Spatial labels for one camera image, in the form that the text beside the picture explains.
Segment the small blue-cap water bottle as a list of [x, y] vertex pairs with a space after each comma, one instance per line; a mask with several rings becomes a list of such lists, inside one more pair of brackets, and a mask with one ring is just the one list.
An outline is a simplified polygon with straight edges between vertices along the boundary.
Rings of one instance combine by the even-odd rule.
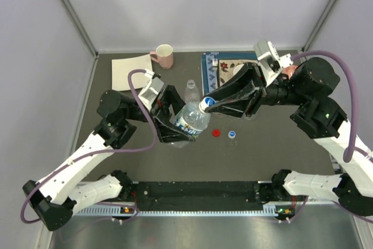
[[210, 113], [199, 110], [199, 103], [188, 103], [174, 117], [172, 124], [197, 138], [209, 125]]

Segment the white-cap red-label bottle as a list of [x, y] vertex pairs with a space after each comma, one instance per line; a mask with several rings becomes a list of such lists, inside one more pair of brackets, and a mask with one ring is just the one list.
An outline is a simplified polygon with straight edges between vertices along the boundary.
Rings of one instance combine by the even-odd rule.
[[199, 89], [194, 80], [190, 79], [187, 81], [184, 97], [186, 104], [200, 102]]

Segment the blue white bottle cap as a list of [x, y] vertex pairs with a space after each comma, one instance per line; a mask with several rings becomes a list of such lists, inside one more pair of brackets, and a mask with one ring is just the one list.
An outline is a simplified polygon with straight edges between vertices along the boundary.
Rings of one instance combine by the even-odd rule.
[[230, 132], [228, 133], [228, 137], [229, 137], [230, 139], [234, 139], [234, 138], [236, 137], [236, 132], [235, 132], [235, 131], [230, 131]]

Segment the red bottle cap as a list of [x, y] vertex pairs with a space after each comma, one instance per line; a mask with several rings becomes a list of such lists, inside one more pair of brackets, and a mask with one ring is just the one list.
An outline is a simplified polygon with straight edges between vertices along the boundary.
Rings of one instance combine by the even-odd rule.
[[220, 136], [220, 130], [219, 130], [219, 129], [214, 129], [214, 130], [212, 131], [212, 135], [213, 135], [214, 137], [219, 137], [219, 136]]

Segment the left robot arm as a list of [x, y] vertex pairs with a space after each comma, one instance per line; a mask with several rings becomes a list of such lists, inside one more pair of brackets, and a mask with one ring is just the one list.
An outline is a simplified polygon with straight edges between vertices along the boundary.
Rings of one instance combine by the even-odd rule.
[[[150, 86], [133, 97], [116, 90], [104, 92], [97, 109], [101, 122], [57, 169], [38, 181], [25, 183], [24, 204], [30, 205], [38, 220], [54, 232], [84, 208], [109, 199], [128, 199], [132, 182], [123, 171], [113, 171], [93, 183], [81, 185], [80, 182], [115, 153], [145, 152], [157, 142], [192, 142], [193, 137], [170, 122], [170, 110], [179, 113], [184, 105], [175, 87], [170, 85]], [[124, 148], [136, 131], [131, 121], [150, 125], [151, 144], [142, 148]]]

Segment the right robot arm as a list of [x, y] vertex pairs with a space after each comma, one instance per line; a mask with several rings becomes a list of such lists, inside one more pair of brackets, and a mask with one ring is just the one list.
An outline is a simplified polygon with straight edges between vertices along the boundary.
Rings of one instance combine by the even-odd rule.
[[291, 120], [341, 165], [342, 174], [321, 176], [281, 170], [272, 193], [328, 199], [362, 217], [372, 215], [372, 159], [346, 113], [331, 98], [340, 81], [328, 61], [313, 57], [300, 66], [291, 60], [246, 62], [226, 83], [209, 93], [210, 113], [250, 117], [261, 106], [296, 106]]

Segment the white bowl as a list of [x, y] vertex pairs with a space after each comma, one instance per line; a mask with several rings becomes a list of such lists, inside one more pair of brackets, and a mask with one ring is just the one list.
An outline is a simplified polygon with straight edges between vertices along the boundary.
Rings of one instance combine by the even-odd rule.
[[235, 68], [233, 69], [233, 76], [235, 76], [242, 67], [243, 67], [243, 64], [236, 65]]

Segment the floral square plate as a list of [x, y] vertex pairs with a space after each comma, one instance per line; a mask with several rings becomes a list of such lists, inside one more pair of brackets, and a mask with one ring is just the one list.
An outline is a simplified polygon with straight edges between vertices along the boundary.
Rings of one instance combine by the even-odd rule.
[[253, 62], [251, 59], [219, 59], [217, 71], [217, 81], [219, 86], [223, 86], [233, 77], [233, 69], [236, 65]]

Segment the silver fork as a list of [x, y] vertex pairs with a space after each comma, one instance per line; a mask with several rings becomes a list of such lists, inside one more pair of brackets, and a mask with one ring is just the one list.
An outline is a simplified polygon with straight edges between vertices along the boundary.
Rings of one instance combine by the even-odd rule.
[[213, 59], [212, 61], [212, 67], [215, 69], [215, 70], [218, 70], [219, 68], [219, 60], [218, 59]]

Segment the blue patterned placemat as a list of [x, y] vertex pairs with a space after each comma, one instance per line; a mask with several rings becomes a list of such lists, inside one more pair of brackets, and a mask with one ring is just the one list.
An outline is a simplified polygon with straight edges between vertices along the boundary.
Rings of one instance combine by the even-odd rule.
[[256, 55], [253, 52], [205, 52], [201, 55], [202, 92], [209, 93], [218, 85], [217, 71], [212, 67], [213, 59], [251, 59], [256, 62]]

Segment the red patterned bowl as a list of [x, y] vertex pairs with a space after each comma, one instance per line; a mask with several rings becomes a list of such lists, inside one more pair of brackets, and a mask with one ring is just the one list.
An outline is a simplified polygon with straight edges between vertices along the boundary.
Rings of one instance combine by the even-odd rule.
[[298, 66], [297, 65], [291, 65], [283, 69], [282, 73], [287, 75], [287, 77], [290, 79], [295, 71], [297, 70]]

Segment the pink mug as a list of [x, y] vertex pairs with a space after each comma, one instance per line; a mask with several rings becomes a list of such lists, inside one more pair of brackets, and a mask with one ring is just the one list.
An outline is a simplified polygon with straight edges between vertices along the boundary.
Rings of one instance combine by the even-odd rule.
[[163, 69], [171, 69], [174, 64], [173, 48], [168, 44], [159, 45], [149, 55], [151, 60], [158, 63]]

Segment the white square plate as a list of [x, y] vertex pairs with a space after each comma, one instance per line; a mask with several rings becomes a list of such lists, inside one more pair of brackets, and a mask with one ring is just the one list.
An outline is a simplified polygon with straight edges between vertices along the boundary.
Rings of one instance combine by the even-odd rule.
[[[128, 83], [128, 74], [132, 70], [152, 68], [152, 61], [150, 55], [141, 55], [133, 58], [112, 59], [112, 90], [127, 91], [130, 90]], [[132, 83], [135, 89], [141, 89], [147, 85], [149, 78], [144, 73], [135, 73], [132, 75]]]

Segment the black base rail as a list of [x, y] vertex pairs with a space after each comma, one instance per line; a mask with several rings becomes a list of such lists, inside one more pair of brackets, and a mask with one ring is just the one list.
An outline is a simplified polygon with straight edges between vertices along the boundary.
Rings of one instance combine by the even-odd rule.
[[111, 173], [123, 186], [118, 199], [141, 211], [251, 211], [269, 202], [296, 200], [272, 183], [257, 181], [140, 181], [120, 170]]

